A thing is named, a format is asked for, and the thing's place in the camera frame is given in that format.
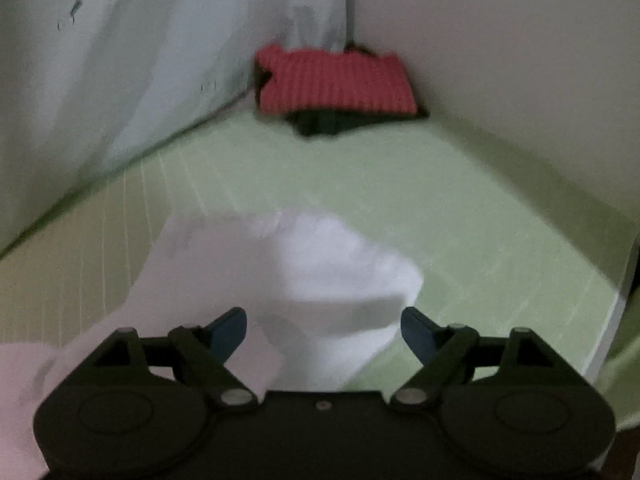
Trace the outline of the white garment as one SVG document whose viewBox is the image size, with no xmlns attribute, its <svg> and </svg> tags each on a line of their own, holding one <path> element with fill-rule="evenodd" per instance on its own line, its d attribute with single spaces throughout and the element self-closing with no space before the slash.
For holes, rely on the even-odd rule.
<svg viewBox="0 0 640 480">
<path fill-rule="evenodd" d="M 390 346 L 422 285 L 409 258 L 332 214 L 171 218 L 118 310 L 61 348 L 2 347 L 2 477 L 44 474 L 36 408 L 118 328 L 163 336 L 240 307 L 247 334 L 228 367 L 250 390 L 335 391 Z"/>
</svg>

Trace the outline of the green grid cutting mat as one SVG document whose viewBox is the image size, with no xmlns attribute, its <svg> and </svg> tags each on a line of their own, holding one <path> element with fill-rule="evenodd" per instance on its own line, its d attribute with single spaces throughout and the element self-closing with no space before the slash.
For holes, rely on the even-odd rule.
<svg viewBox="0 0 640 480">
<path fill-rule="evenodd" d="M 178 136 L 44 222 L 1 261 L 1 349 L 61 348 L 125 302 L 171 218 L 332 214 L 409 258 L 413 306 L 503 336 L 529 326 L 587 378 L 623 307 L 637 229 L 514 146 L 442 118 L 304 140 L 239 113 Z M 343 388 L 392 390 L 418 363 L 390 346 Z"/>
</svg>

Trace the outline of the black folded garment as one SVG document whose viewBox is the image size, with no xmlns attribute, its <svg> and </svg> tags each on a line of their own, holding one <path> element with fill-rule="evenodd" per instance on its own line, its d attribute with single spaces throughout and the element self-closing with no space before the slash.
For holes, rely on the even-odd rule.
<svg viewBox="0 0 640 480">
<path fill-rule="evenodd" d="M 343 50 L 335 52 L 347 51 L 359 51 L 370 55 L 382 55 L 363 47 L 361 44 L 355 44 L 354 42 L 346 44 Z M 337 136 L 343 132 L 365 126 L 385 124 L 386 122 L 403 122 L 404 120 L 426 119 L 430 117 L 430 111 L 419 102 L 410 80 L 409 82 L 411 84 L 414 97 L 418 103 L 418 112 L 414 116 L 364 114 L 352 112 L 351 110 L 301 110 L 300 112 L 292 112 L 284 115 L 267 115 L 258 107 L 257 92 L 268 79 L 269 75 L 260 71 L 255 63 L 254 57 L 254 89 L 258 113 L 265 117 L 285 120 L 304 138 L 311 138 L 312 136 Z"/>
</svg>

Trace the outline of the red striped folded garment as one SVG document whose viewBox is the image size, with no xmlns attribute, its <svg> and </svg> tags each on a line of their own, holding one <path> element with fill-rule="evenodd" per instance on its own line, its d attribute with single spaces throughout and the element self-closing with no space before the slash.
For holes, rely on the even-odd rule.
<svg viewBox="0 0 640 480">
<path fill-rule="evenodd" d="M 396 54 L 359 51 L 284 50 L 270 44 L 255 63 L 269 79 L 257 92 L 267 115 L 301 110 L 351 110 L 364 114 L 414 116 L 418 103 Z"/>
</svg>

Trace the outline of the light blue carrot-print sheet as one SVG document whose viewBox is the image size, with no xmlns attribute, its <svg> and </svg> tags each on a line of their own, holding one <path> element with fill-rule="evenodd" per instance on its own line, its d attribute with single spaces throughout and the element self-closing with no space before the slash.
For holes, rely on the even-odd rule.
<svg viewBox="0 0 640 480">
<path fill-rule="evenodd" d="M 1 0 L 1 243 L 234 101 L 254 53 L 344 44 L 347 0 Z"/>
</svg>

